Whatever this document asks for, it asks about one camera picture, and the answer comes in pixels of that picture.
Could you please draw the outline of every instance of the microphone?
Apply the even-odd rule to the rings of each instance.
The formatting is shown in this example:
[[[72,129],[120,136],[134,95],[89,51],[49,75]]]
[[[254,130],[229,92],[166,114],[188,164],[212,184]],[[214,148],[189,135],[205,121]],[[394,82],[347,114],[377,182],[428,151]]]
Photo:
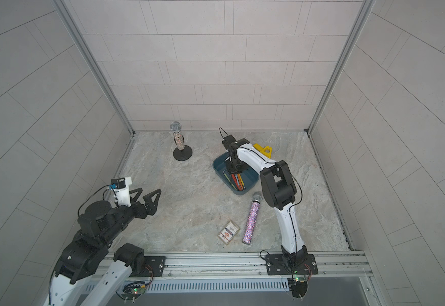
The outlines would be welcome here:
[[[246,230],[243,235],[243,243],[250,244],[251,237],[253,236],[253,230],[256,225],[256,217],[258,214],[258,209],[260,208],[260,203],[263,197],[261,192],[256,192],[253,194],[253,201],[251,202],[250,214],[248,216],[248,221],[246,222]]]
[[[173,157],[175,157],[177,161],[186,161],[192,156],[192,148],[185,145],[183,135],[180,133],[182,131],[182,124],[178,121],[173,121],[170,124],[170,130],[173,132],[173,140],[177,145],[173,151]]]

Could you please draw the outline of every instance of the glittery microphone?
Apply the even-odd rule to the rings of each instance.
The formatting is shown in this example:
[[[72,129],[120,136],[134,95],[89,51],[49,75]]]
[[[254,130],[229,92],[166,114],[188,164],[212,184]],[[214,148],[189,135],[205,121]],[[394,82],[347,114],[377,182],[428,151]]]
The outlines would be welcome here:
[[[250,215],[248,216],[248,221],[246,222],[243,243],[251,243],[251,236],[253,236],[253,230],[255,229],[256,225],[256,215],[258,214],[258,209],[260,208],[260,202],[262,200],[262,193],[256,192],[253,194],[253,202],[251,203]]]

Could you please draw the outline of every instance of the small box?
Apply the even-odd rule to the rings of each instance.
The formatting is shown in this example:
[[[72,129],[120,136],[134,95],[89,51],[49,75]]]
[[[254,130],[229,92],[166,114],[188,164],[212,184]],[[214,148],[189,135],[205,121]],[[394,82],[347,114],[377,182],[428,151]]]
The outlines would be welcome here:
[[[238,226],[234,224],[234,222],[229,221],[229,223],[220,231],[218,237],[221,238],[225,244],[228,244],[238,232]]]

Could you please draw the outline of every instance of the mounting plate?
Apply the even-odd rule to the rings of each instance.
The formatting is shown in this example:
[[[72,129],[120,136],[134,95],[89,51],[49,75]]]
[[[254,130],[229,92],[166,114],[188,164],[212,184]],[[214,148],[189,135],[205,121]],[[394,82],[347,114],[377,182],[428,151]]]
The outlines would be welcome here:
[[[289,273],[286,270],[286,267],[284,266],[284,261],[282,260],[282,254],[269,254],[265,256],[266,261],[266,271],[268,275],[289,275],[292,273]],[[294,273],[295,275],[309,275],[309,271],[307,267],[304,265],[308,265],[309,268],[311,268],[312,275],[315,275],[318,273],[317,265],[316,265],[316,259],[314,258],[313,254],[307,254],[306,259],[304,260],[304,263],[302,263],[299,267],[297,267],[297,272]]]

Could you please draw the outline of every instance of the yellow object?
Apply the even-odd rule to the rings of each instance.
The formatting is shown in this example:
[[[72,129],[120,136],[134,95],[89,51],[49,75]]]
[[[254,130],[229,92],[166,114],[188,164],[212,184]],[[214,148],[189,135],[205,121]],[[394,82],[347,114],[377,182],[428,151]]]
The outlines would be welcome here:
[[[268,158],[272,157],[272,147],[266,146],[265,148],[262,148],[259,144],[253,144],[256,150],[258,152],[262,153],[264,156],[267,156]]]

